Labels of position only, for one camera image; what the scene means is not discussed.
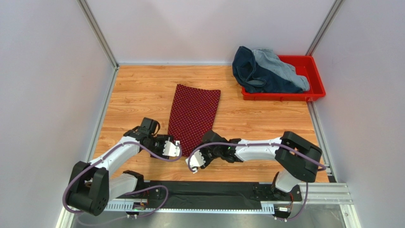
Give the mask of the red polka dot skirt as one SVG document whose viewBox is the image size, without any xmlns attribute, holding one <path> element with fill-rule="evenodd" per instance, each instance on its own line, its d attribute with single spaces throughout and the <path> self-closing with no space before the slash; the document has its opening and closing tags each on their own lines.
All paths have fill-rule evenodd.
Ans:
<svg viewBox="0 0 405 228">
<path fill-rule="evenodd" d="M 203 135 L 212 129 L 220 90 L 206 90 L 178 84 L 170 111 L 168 134 L 180 142 L 182 156 L 188 157 Z"/>
</svg>

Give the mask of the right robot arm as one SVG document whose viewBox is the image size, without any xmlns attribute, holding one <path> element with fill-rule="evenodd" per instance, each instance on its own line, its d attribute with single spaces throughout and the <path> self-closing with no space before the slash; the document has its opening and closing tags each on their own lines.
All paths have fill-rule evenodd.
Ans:
<svg viewBox="0 0 405 228">
<path fill-rule="evenodd" d="M 206 132 L 201 143 L 187 159 L 192 172 L 205 169 L 213 160 L 228 163 L 247 161 L 277 161 L 283 170 L 273 180 L 273 188 L 289 193 L 301 182 L 314 183 L 317 173 L 326 170 L 320 162 L 322 150 L 294 132 L 269 140 L 227 140 L 214 131 Z"/>
</svg>

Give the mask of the aluminium frame rail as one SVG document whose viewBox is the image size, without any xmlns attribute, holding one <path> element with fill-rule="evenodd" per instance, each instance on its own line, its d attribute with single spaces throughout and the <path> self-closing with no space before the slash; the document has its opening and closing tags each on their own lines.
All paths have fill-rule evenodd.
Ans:
<svg viewBox="0 0 405 228">
<path fill-rule="evenodd" d="M 283 201 L 262 201 L 260 209 L 164 209 L 169 190 L 152 186 L 146 195 L 123 196 L 99 216 L 62 210 L 57 227 L 96 228 L 124 225 L 152 228 L 324 227 L 357 228 L 359 222 L 344 183 L 301 183 Z"/>
</svg>

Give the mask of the dark blue denim skirt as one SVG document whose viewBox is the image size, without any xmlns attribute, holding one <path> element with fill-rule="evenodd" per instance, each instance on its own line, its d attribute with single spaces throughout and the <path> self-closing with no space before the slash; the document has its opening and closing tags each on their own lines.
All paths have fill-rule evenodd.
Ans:
<svg viewBox="0 0 405 228">
<path fill-rule="evenodd" d="M 304 93 L 291 82 L 260 67 L 252 50 L 240 46 L 234 56 L 232 73 L 236 81 L 249 93 Z"/>
</svg>

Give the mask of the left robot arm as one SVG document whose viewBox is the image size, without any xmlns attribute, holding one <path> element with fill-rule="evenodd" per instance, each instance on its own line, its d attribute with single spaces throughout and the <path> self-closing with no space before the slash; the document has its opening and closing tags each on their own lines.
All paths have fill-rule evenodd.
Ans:
<svg viewBox="0 0 405 228">
<path fill-rule="evenodd" d="M 128 130 L 112 148 L 89 162 L 79 161 L 73 169 L 62 196 L 63 207 L 71 213 L 100 215 L 111 200 L 121 196 L 146 195 L 152 189 L 144 176 L 124 171 L 111 176 L 130 158 L 141 151 L 165 162 L 174 162 L 182 155 L 180 142 L 172 135 L 159 134 L 158 121 L 144 118 L 140 126 Z"/>
</svg>

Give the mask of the red plastic bin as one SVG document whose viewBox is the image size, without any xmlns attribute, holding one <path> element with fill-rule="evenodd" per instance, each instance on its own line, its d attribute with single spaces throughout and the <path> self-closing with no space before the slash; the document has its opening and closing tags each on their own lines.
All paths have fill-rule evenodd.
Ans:
<svg viewBox="0 0 405 228">
<path fill-rule="evenodd" d="M 315 60 L 311 56 L 279 56 L 280 60 L 295 67 L 296 73 L 305 76 L 309 82 L 309 91 L 300 94 L 286 93 L 248 93 L 242 88 L 244 100 L 252 101 L 303 101 L 314 102 L 326 95 Z"/>
</svg>

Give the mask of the light blue denim skirt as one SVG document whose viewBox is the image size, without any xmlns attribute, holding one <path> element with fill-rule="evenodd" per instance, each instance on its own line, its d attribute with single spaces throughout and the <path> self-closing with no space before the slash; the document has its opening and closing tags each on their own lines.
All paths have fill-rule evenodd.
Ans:
<svg viewBox="0 0 405 228">
<path fill-rule="evenodd" d="M 303 92 L 310 90 L 308 79 L 305 76 L 298 75 L 293 65 L 281 61 L 272 49 L 258 48 L 252 52 L 260 67 L 270 70 L 279 77 L 291 82 Z"/>
</svg>

